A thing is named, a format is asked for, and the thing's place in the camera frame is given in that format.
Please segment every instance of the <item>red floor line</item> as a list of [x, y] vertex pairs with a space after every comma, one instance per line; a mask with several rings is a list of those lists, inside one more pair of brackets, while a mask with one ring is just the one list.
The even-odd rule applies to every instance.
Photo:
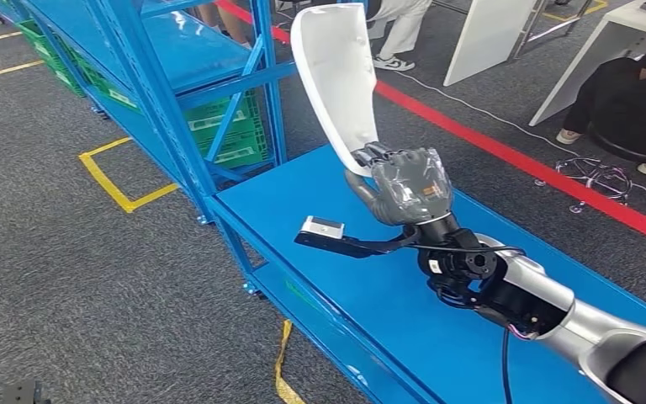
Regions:
[[[217, 5], [249, 24], [252, 22], [252, 16], [243, 8], [239, 8], [226, 1], [217, 2]], [[273, 28], [273, 37], [285, 43], [289, 42], [289, 33], [279, 28]], [[499, 141], [452, 120], [439, 111], [417, 101], [405, 93], [402, 93], [400, 90], [393, 88], [385, 82], [378, 80], [375, 92], [394, 104], [407, 109], [412, 114], [415, 114], [422, 119], [437, 125], [445, 131], [468, 141], [489, 154], [492, 154], [523, 172], [532, 175], [534, 178], [541, 179], [552, 187], [565, 192], [576, 199], [584, 200], [589, 206], [596, 208], [616, 221], [632, 227], [646, 235], [646, 215], [628, 208], [627, 206], [620, 205], [596, 191], [588, 189], [580, 183], [556, 173], [552, 168], [537, 162], [529, 156], [526, 156], [525, 154], [518, 152]]]

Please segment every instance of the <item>white plastic cover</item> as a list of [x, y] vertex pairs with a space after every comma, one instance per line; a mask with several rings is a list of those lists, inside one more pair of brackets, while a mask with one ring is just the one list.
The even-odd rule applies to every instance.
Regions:
[[338, 157], [370, 177], [350, 152], [378, 139], [373, 113], [377, 79], [361, 3], [306, 8], [291, 28], [291, 46], [308, 99]]

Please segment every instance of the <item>white pants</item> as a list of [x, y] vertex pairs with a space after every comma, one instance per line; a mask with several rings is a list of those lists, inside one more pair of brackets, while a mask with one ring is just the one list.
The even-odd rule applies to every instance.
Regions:
[[380, 50], [380, 57], [389, 59], [392, 55], [415, 49], [420, 34], [422, 19], [432, 0], [383, 0], [380, 10], [370, 20], [395, 19], [392, 29]]

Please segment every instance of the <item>person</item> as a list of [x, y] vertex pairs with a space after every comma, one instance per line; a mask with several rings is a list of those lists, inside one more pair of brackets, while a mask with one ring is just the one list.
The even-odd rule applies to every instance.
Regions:
[[[335, 2], [336, 0], [314, 0], [313, 4], [318, 6]], [[373, 58], [375, 67], [397, 72], [415, 68], [414, 62], [404, 61], [398, 54], [415, 49], [422, 19], [431, 4], [432, 0], [368, 0], [365, 14], [369, 23], [379, 19], [394, 19], [387, 40]]]
[[[581, 86], [556, 140], [569, 145], [591, 124], [613, 143], [646, 155], [646, 54], [601, 65]], [[646, 174], [646, 164], [638, 170]]]
[[199, 14], [199, 18], [202, 22], [207, 24], [210, 28], [221, 32], [218, 19], [216, 18], [217, 11], [219, 12], [221, 22], [224, 23], [229, 36], [236, 42], [239, 42], [242, 46], [251, 49], [252, 44], [249, 43], [249, 39], [247, 39], [246, 34], [244, 34], [244, 29], [241, 27], [241, 21], [239, 21], [234, 14], [229, 13], [223, 8], [216, 7], [213, 3], [200, 4], [197, 6], [197, 13]]

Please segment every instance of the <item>blue metal shelf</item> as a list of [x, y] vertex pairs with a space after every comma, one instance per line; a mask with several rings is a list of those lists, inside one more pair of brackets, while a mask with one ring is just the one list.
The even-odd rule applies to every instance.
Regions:
[[169, 178], [181, 187], [183, 179], [177, 172], [174, 162], [167, 155], [167, 150], [162, 145], [157, 133], [142, 114], [133, 111], [110, 98], [104, 97], [93, 86], [86, 86], [87, 95], [100, 106], [124, 132], [131, 137], [152, 160], [164, 171]]
[[[278, 80], [294, 67], [276, 62], [268, 0], [252, 1], [252, 50], [184, 12], [172, 11], [208, 0], [175, 0], [166, 7], [146, 0], [151, 16], [145, 18], [145, 0], [12, 1], [28, 9], [42, 28], [50, 27], [42, 29], [44, 35], [77, 84], [182, 186], [201, 212], [201, 222], [211, 220], [207, 198], [219, 191], [220, 181], [240, 182], [245, 173], [286, 161]], [[141, 115], [93, 91], [54, 33], [133, 99]], [[213, 162], [242, 94], [255, 87], [263, 87], [271, 157], [234, 170], [218, 166]], [[183, 110], [226, 96], [231, 101], [209, 153], [202, 157]]]
[[[415, 402], [503, 402], [502, 329], [439, 301], [417, 268], [416, 251], [356, 259], [294, 242], [307, 215], [343, 222], [350, 236], [363, 240], [399, 235], [399, 227], [373, 218], [349, 189], [342, 169], [325, 146], [213, 198], [217, 224], [249, 286], [268, 294], [360, 386], [351, 366], [358, 369], [366, 380], [363, 391], [372, 392], [374, 401], [410, 402], [385, 399], [392, 387], [402, 385]], [[315, 186], [302, 189], [301, 184]], [[462, 226], [523, 247], [580, 299], [646, 326], [646, 303], [467, 195], [455, 191], [454, 197]], [[270, 265], [252, 268], [237, 234]], [[509, 350], [515, 403], [535, 404], [539, 397], [546, 404], [606, 402], [574, 366], [543, 345], [513, 338]], [[479, 388], [469, 378], [476, 374], [493, 383]]]
[[[122, 66], [82, 1], [23, 0], [91, 64], [132, 89]], [[241, 74], [251, 53], [196, 18], [172, 12], [142, 20], [174, 93], [186, 93]]]
[[13, 8], [10, 8], [6, 3], [0, 1], [0, 17], [7, 20], [11, 24], [21, 22], [23, 19], [19, 16]]

